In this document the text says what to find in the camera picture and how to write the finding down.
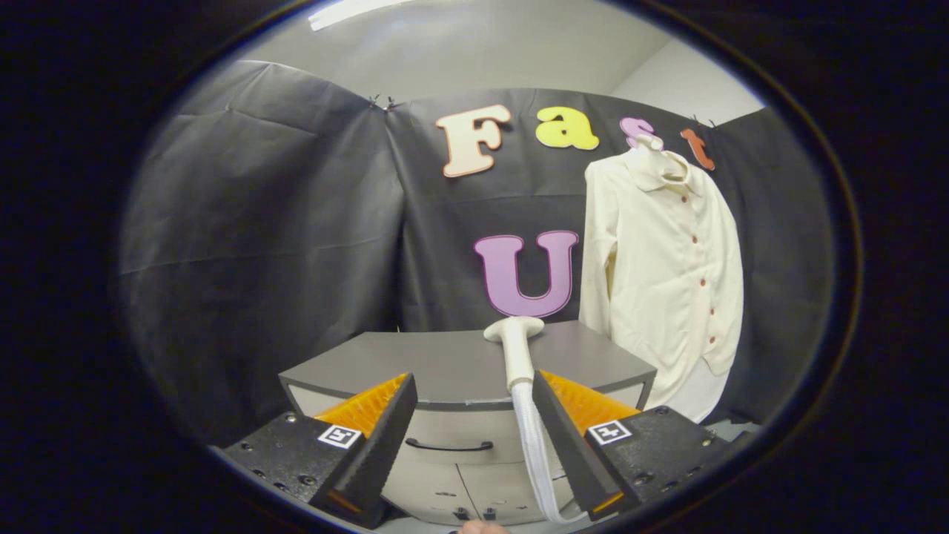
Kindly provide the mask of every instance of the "drawer handle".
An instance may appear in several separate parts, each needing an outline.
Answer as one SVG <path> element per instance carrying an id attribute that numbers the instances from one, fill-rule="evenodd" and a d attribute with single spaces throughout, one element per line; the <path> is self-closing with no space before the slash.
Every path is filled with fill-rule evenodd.
<path id="1" fill-rule="evenodd" d="M 432 445 L 423 445 L 419 443 L 419 440 L 415 438 L 409 438 L 405 440 L 406 445 L 411 445 L 415 448 L 427 448 L 429 450 L 448 450 L 449 452 L 474 452 L 476 450 L 488 450 L 489 448 L 494 448 L 494 443 L 490 441 L 482 441 L 479 447 L 470 447 L 470 448 L 447 448 L 447 447 L 435 447 Z"/>

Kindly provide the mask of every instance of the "clothes hanger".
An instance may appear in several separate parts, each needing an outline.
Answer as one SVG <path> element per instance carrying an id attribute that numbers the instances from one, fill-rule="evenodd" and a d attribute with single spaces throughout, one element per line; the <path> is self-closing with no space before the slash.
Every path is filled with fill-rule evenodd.
<path id="1" fill-rule="evenodd" d="M 649 160 L 651 166 L 660 171 L 660 176 L 669 181 L 685 180 L 685 167 L 680 162 L 669 158 L 662 151 L 662 139 L 640 134 L 636 136 L 641 153 Z"/>

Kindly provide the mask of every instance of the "purple letter u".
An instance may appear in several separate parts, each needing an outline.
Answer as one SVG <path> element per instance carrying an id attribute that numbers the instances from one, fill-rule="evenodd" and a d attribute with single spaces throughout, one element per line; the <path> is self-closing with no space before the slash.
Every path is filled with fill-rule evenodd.
<path id="1" fill-rule="evenodd" d="M 570 249 L 580 239 L 573 232 L 557 230 L 537 236 L 537 245 L 547 251 L 550 287 L 542 296 L 524 296 L 517 282 L 517 253 L 524 248 L 518 236 L 493 236 L 474 244 L 484 259 L 484 281 L 488 299 L 505 315 L 545 317 L 559 312 L 573 290 Z"/>

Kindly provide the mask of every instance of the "white plastic handle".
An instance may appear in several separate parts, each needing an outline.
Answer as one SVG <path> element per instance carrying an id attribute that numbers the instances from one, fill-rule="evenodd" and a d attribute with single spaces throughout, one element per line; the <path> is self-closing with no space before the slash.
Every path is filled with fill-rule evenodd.
<path id="1" fill-rule="evenodd" d="M 544 330 L 544 321 L 537 317 L 507 317 L 495 322 L 484 331 L 488 341 L 500 341 L 504 346 L 504 363 L 508 375 L 508 391 L 518 382 L 533 382 L 533 364 L 530 362 L 528 338 Z"/>

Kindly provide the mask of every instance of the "finger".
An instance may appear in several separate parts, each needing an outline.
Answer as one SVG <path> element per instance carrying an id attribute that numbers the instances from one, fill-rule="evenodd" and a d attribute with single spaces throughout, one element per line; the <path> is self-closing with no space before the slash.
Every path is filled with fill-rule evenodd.
<path id="1" fill-rule="evenodd" d="M 483 521 L 469 521 L 461 526 L 461 534 L 481 534 L 485 524 Z"/>
<path id="2" fill-rule="evenodd" d="M 481 529 L 480 534 L 511 534 L 511 532 L 500 524 L 487 524 Z"/>

